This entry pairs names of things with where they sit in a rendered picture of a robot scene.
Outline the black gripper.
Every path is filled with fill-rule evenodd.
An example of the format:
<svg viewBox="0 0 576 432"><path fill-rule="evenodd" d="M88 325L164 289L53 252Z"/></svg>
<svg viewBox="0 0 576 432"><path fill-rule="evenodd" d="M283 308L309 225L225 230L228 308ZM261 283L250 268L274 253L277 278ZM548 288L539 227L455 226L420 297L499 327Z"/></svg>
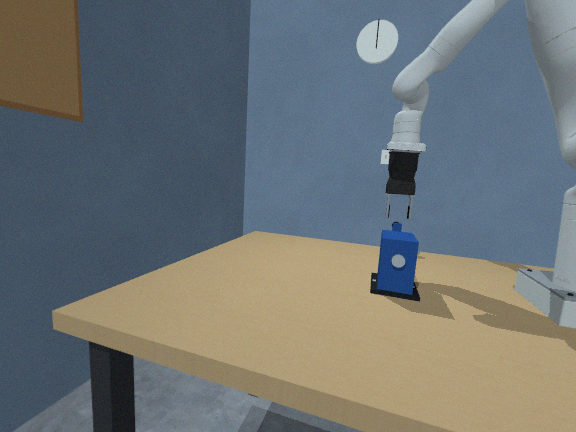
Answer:
<svg viewBox="0 0 576 432"><path fill-rule="evenodd" d="M398 132L392 135L388 143L389 179L386 184L386 217L389 218L391 194L409 195L410 201L407 219L411 220L413 198L415 198L415 180L418 157L426 152L426 145L420 143L420 134L416 132Z"/></svg>

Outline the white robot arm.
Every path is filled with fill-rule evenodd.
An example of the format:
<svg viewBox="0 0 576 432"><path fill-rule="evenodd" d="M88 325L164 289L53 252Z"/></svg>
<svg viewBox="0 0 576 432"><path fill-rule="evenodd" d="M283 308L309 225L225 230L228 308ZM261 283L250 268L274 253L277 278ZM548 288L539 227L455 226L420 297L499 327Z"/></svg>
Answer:
<svg viewBox="0 0 576 432"><path fill-rule="evenodd" d="M427 78L444 71L509 0L472 0L404 68L392 93L403 101L393 134L420 134ZM576 169L576 0L525 0L532 50L554 113L564 161ZM576 292L576 185L564 195L553 283Z"/></svg>

